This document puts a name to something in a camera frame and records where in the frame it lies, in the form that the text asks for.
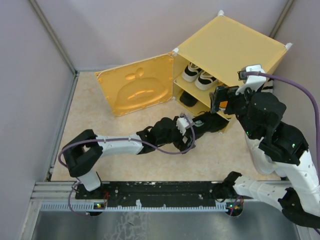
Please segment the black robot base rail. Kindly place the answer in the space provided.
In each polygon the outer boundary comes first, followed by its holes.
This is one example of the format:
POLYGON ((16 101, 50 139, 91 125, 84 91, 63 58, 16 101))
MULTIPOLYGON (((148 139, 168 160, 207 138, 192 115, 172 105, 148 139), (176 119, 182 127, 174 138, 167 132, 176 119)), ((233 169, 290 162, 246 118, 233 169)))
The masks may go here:
POLYGON ((94 211, 219 211, 238 216, 247 197, 238 197, 215 181, 110 181, 88 191, 75 189, 77 200, 94 201, 94 211))

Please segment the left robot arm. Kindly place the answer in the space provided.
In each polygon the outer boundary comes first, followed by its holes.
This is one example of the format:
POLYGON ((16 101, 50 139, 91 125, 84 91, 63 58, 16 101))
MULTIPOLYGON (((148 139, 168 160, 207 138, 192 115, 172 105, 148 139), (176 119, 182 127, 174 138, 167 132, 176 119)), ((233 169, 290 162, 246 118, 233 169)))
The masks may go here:
POLYGON ((164 117, 155 125, 148 126, 128 136, 102 136, 92 129, 86 129, 66 144, 57 156, 69 175, 84 186, 91 197, 103 195, 104 186, 97 172, 93 170, 103 157, 132 154, 143 155, 153 151, 167 153, 161 147, 173 144, 176 154, 185 154, 195 146, 196 128, 186 115, 174 119, 164 117))

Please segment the black white sneaker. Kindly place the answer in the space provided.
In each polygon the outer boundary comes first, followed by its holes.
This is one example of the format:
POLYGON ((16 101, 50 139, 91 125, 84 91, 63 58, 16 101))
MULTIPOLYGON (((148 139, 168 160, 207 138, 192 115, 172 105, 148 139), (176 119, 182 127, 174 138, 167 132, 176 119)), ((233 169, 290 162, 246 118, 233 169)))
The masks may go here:
POLYGON ((219 80, 216 79, 213 75, 209 74, 206 71, 202 71, 198 78, 195 80, 195 86, 202 91, 206 91, 218 82, 219 80))
POLYGON ((203 70, 195 65, 194 63, 190 62, 182 72, 182 78, 187 82, 194 82, 197 77, 201 74, 203 70))

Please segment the yellow shoe cabinet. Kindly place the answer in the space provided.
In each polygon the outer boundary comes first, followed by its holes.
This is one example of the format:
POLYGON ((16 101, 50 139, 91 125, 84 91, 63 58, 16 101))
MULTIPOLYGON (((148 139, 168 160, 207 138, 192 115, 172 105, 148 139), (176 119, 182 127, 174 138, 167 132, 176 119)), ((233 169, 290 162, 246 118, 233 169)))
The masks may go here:
POLYGON ((172 51, 173 96, 180 103, 183 92, 192 95, 196 104, 185 108, 198 116, 210 110, 209 94, 217 86, 242 86, 238 71, 247 66, 261 65, 267 74, 272 74, 290 46, 225 16, 220 10, 213 20, 172 51), (182 73, 188 63, 216 77, 213 86, 201 90, 194 82, 184 80, 182 73))

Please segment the orange canvas sneaker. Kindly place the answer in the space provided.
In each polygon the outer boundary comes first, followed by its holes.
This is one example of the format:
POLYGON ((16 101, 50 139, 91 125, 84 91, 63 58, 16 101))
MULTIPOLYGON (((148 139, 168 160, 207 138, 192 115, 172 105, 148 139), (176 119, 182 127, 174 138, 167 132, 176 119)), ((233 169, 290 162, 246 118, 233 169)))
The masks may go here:
POLYGON ((228 105, 228 101, 220 102, 219 103, 219 110, 224 112, 226 110, 226 108, 227 108, 227 105, 228 105))

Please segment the black chunky shoe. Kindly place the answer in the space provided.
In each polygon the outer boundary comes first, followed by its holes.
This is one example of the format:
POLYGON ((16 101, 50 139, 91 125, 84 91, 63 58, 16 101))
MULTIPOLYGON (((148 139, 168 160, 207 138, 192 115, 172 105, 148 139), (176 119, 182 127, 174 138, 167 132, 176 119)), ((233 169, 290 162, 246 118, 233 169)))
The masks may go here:
POLYGON ((182 104, 184 104, 187 107, 193 107, 198 102, 198 100, 195 97, 193 97, 186 91, 182 92, 181 96, 179 97, 179 100, 182 104))
POLYGON ((202 112, 192 119, 194 123, 195 139, 201 138, 205 133, 215 133, 224 129, 229 121, 217 113, 202 112))

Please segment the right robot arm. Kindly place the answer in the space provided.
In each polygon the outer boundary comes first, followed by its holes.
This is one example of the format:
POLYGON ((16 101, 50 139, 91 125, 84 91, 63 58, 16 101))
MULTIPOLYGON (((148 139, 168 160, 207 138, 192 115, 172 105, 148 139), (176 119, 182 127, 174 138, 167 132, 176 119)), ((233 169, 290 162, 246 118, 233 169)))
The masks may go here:
POLYGON ((247 87, 218 86, 209 94, 212 113, 226 102, 225 114, 233 114, 246 136, 259 142, 257 159, 271 165, 271 171, 288 178, 290 187, 261 183, 232 171, 224 179, 223 192, 229 198, 247 196, 282 212, 292 223, 320 228, 320 181, 309 145, 302 132, 282 121, 286 105, 270 92, 247 87))

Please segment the yellow cabinet door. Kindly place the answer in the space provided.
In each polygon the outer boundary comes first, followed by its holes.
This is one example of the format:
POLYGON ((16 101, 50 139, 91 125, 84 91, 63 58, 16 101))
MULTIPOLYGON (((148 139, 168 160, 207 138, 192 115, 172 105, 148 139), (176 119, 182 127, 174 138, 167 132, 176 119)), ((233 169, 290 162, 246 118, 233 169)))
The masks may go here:
POLYGON ((170 100, 173 96, 173 54, 95 72, 115 116, 123 116, 170 100))

